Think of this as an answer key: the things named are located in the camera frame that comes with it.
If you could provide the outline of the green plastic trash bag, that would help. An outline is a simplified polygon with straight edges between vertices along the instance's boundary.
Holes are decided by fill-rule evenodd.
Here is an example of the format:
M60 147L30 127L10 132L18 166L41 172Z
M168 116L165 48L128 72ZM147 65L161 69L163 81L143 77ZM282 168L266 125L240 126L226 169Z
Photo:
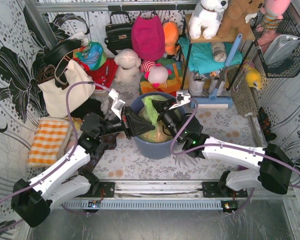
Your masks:
M147 95L142 99L144 107L138 115L155 126L154 130L148 131L138 137L149 143L165 143L172 139L172 136L164 132L164 124L161 120L158 121L159 114L153 106L152 100L166 101L167 98L161 95Z

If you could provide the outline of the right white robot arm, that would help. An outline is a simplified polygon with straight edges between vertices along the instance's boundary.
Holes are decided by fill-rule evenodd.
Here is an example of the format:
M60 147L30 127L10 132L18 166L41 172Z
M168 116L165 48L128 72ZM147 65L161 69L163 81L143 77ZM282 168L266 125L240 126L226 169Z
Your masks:
M245 188L264 188L274 194L288 192L293 163L275 144L267 147L249 147L224 142L203 134L203 126L189 113L178 116L177 102L153 100L152 105L173 142L182 144L182 150L192 158L217 159L243 167L239 171L225 171L218 182L218 189L227 196Z

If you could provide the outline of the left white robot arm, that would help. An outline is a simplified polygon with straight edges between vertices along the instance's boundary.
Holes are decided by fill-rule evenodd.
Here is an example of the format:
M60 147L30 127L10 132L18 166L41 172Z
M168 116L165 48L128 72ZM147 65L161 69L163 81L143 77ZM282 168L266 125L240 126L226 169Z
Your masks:
M82 172L72 180L68 178L91 160L91 155L102 154L108 147L102 137L124 132L127 138L154 130L154 125L137 115L129 106L123 107L121 116L106 120L91 112L84 116L82 135L61 159L29 181L18 180L13 186L11 208L30 227L40 225L50 212L70 199L95 194L99 179L92 173Z

